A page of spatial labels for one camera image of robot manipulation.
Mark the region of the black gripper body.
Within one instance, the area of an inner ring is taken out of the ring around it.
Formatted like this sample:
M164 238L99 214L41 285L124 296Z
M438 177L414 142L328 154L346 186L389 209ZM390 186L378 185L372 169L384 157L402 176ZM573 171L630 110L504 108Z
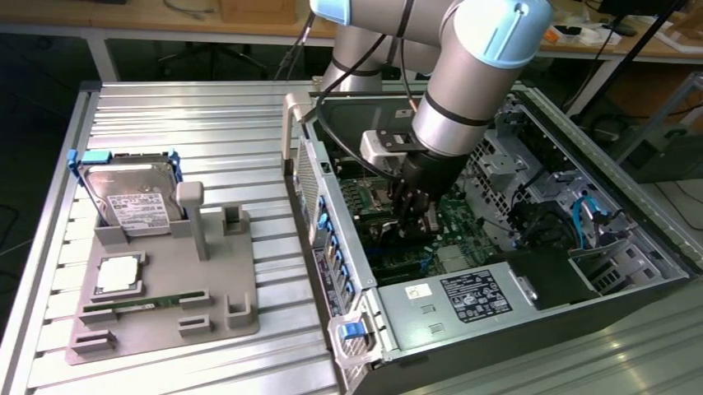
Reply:
M432 151L410 151L401 165L401 192L424 193L430 200L438 200L468 162L469 156L441 156Z

